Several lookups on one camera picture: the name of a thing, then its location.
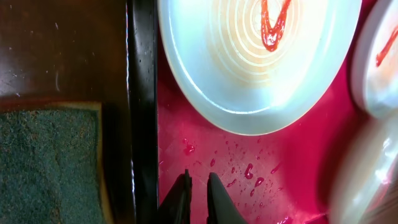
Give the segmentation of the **green yellow sponge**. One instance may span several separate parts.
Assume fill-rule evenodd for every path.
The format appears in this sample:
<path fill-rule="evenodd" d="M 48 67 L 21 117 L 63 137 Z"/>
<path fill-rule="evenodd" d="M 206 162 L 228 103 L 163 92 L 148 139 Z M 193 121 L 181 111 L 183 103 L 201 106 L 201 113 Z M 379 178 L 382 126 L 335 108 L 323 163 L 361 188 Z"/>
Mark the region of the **green yellow sponge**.
<path fill-rule="evenodd" d="M 100 103 L 1 111 L 1 222 L 114 222 Z"/>

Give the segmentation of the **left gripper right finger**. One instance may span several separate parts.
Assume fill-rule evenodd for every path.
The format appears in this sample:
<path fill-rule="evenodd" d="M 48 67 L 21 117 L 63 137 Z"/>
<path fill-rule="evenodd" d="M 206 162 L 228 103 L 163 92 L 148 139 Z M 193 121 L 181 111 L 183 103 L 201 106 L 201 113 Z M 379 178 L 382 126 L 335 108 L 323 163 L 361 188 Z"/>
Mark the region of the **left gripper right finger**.
<path fill-rule="evenodd" d="M 207 182 L 207 206 L 207 224 L 247 224 L 214 172 L 209 174 Z"/>

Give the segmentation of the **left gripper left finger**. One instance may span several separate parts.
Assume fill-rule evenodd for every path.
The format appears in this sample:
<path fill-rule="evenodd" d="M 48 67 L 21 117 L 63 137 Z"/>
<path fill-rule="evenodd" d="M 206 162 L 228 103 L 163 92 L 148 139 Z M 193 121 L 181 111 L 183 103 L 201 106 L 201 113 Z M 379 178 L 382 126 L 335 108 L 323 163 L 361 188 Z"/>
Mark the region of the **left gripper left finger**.
<path fill-rule="evenodd" d="M 185 169 L 174 182 L 158 209 L 161 224 L 190 224 L 190 204 L 192 201 L 192 178 Z"/>

